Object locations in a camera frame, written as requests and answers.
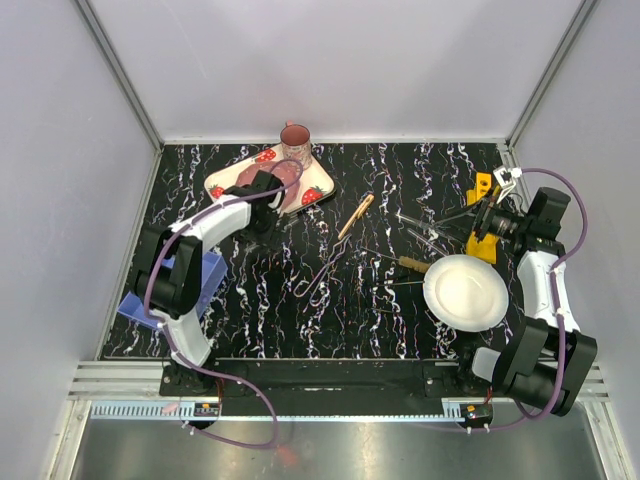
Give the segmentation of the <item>yellow test tube rack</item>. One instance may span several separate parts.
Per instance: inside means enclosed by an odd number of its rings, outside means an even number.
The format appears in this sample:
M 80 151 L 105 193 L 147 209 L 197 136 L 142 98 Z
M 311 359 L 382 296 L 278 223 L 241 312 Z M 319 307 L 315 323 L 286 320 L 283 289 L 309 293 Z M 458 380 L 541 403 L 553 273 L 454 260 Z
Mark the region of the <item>yellow test tube rack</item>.
M 477 203 L 489 192 L 491 187 L 492 175 L 478 172 L 475 187 L 466 192 L 466 204 L 472 206 Z M 470 235 L 466 243 L 466 254 L 495 265 L 497 263 L 497 243 L 498 238 L 492 234 L 487 234 L 481 241 Z

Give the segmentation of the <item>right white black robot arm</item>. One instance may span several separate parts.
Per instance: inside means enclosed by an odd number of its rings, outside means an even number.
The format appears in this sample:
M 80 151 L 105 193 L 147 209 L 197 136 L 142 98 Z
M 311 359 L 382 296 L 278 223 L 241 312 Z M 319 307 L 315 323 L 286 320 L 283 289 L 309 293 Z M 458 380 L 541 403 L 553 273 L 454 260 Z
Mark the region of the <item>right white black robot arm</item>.
M 564 273 L 576 251 L 557 239 L 570 202 L 582 200 L 576 191 L 541 187 L 527 212 L 519 214 L 501 207 L 498 198 L 498 190 L 491 189 L 435 223 L 439 229 L 456 227 L 474 240 L 494 235 L 505 241 L 524 300 L 524 317 L 509 343 L 500 351 L 480 347 L 467 355 L 454 371 L 454 384 L 472 397 L 490 383 L 529 419 L 564 416 L 598 351 L 596 340 L 581 333 L 569 305 Z

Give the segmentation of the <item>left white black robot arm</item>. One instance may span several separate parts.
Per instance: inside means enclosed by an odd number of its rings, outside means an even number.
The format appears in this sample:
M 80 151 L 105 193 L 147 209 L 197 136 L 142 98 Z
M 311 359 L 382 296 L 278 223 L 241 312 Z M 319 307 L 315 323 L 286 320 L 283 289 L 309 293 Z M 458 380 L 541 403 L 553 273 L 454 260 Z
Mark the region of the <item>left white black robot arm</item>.
M 140 232 L 130 292 L 142 302 L 144 316 L 165 335 L 173 360 L 185 366 L 180 381 L 193 395 L 208 394 L 216 382 L 216 372 L 204 364 L 211 347 L 197 313 L 204 255 L 238 232 L 270 235 L 288 188 L 273 173 L 259 171 L 250 184 L 226 189 L 198 214 Z

